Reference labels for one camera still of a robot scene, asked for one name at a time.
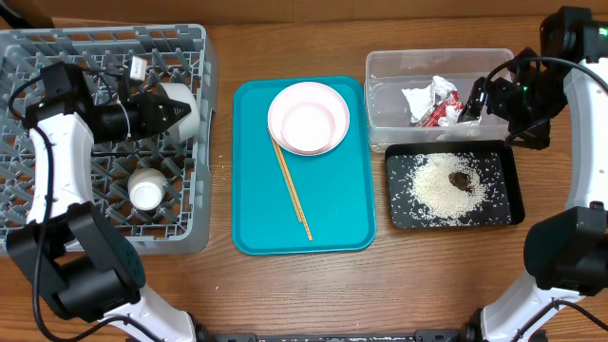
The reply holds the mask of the red snack wrapper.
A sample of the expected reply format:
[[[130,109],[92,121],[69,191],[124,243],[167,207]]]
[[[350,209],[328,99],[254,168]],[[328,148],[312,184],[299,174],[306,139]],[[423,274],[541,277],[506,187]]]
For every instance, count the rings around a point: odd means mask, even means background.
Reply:
[[[465,109],[457,91],[451,91],[440,103],[434,106],[417,123],[416,127],[448,126],[455,124]]]

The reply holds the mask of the white napkin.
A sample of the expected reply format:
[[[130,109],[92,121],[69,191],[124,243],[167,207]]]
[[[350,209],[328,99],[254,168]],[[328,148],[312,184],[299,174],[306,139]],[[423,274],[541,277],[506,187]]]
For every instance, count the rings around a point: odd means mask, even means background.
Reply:
[[[416,127],[416,123],[427,114],[434,106],[440,103],[451,91],[457,91],[457,87],[447,79],[435,75],[431,83],[424,88],[403,88],[402,93],[407,101],[405,112],[409,114],[409,126]],[[475,126],[479,125],[481,119],[466,123],[453,123],[448,126]]]

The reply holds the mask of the brown food scrap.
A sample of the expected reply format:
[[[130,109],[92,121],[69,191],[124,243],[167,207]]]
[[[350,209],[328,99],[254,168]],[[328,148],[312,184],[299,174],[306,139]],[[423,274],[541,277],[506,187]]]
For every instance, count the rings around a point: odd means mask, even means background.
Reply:
[[[468,174],[463,172],[453,172],[448,175],[448,180],[457,189],[471,193],[473,191],[470,177]]]

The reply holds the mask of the white paper cup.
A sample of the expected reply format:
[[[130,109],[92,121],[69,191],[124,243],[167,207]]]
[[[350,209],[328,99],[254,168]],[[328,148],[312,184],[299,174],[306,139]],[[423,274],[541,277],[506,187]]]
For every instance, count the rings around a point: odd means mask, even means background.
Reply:
[[[144,211],[157,208],[165,195],[165,183],[166,177],[161,171],[154,168],[137,169],[127,182],[131,204]]]

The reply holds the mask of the pile of rice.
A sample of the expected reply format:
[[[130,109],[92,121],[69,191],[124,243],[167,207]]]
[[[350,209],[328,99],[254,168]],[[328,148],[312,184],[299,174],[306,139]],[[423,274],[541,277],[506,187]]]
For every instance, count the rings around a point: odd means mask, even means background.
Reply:
[[[512,223],[504,173],[495,152],[393,155],[386,159],[390,217],[402,229],[452,228]],[[448,180],[469,175],[467,193]]]

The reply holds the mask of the wooden chopstick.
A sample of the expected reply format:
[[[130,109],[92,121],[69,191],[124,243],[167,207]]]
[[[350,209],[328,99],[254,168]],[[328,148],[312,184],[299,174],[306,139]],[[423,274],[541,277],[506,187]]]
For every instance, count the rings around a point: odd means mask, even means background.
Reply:
[[[297,198],[296,198],[295,187],[294,187],[291,175],[289,173],[289,169],[288,169],[287,164],[285,162],[285,159],[284,159],[284,156],[283,156],[283,153],[282,153],[282,149],[280,148],[280,146],[277,144],[277,142],[275,141],[275,139],[273,137],[271,137],[271,143],[272,143],[273,148],[275,150],[275,155],[276,155],[277,162],[278,162],[279,167],[281,169],[281,173],[283,175],[283,179],[285,181],[286,187],[288,189],[288,193],[289,193],[291,201],[293,203],[297,220],[300,223],[302,223],[303,222],[303,217],[302,217],[302,214],[300,212],[300,206],[299,206]]]
[[[286,161],[284,159],[284,156],[283,156],[283,153],[282,153],[282,149],[278,145],[278,143],[275,141],[274,138],[271,138],[271,143],[272,143],[273,148],[275,150],[275,156],[276,156],[277,162],[278,162],[279,167],[281,169],[281,173],[283,175],[284,181],[286,183],[286,187],[288,189],[291,201],[293,203],[297,220],[298,220],[299,223],[301,223],[304,226],[308,241],[313,241],[314,239],[313,239],[313,235],[312,235],[309,223],[308,223],[308,221],[307,221],[307,219],[305,217],[305,214],[303,212],[303,208],[302,208],[302,205],[300,203],[298,194],[296,192],[295,184],[294,184],[294,181],[293,181],[293,179],[291,177],[291,173],[289,171],[288,165],[287,165],[287,163],[286,163]]]

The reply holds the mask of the large white plate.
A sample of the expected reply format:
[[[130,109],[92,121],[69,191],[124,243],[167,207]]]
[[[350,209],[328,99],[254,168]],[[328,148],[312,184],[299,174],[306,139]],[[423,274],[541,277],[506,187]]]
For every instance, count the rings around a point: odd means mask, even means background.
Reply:
[[[268,130],[275,141],[283,147],[279,134],[281,122],[286,111],[294,105],[300,105],[307,102],[324,105],[331,111],[334,118],[335,132],[331,142],[316,154],[302,156],[321,155],[336,148],[346,137],[350,128],[350,110],[345,99],[328,85],[319,82],[300,82],[282,89],[275,96],[268,110]]]

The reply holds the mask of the small pink bowl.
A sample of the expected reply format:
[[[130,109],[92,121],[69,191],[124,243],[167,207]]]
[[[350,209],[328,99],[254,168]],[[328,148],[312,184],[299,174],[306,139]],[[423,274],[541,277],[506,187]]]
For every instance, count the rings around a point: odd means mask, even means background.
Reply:
[[[301,155],[323,150],[332,140],[335,122],[329,109],[322,104],[307,102],[289,108],[281,122],[281,145]]]

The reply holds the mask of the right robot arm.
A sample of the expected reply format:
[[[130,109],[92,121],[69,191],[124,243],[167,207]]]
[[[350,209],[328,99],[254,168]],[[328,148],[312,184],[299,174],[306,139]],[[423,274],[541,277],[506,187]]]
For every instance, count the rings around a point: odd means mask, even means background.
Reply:
[[[563,212],[533,225],[524,270],[459,332],[461,341],[543,341],[563,308],[607,327],[580,306],[607,286],[607,25],[588,8],[563,6],[540,27],[541,51],[522,50],[479,78],[462,122],[483,111],[508,122],[509,146],[541,150],[565,107],[572,127],[572,182]]]

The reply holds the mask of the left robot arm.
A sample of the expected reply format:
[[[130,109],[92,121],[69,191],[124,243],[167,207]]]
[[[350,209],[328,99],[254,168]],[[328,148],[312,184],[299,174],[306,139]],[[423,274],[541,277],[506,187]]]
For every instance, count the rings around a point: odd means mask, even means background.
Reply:
[[[111,325],[139,341],[202,341],[203,326],[147,285],[137,251],[94,203],[95,144],[162,132],[184,141],[198,130],[199,107],[187,85],[131,92],[144,72],[144,63],[131,62],[118,75],[118,101],[96,104],[83,67],[42,68],[44,98],[21,115],[35,150],[34,195],[6,248],[31,283],[35,310],[48,306],[64,320],[84,320],[92,332]]]

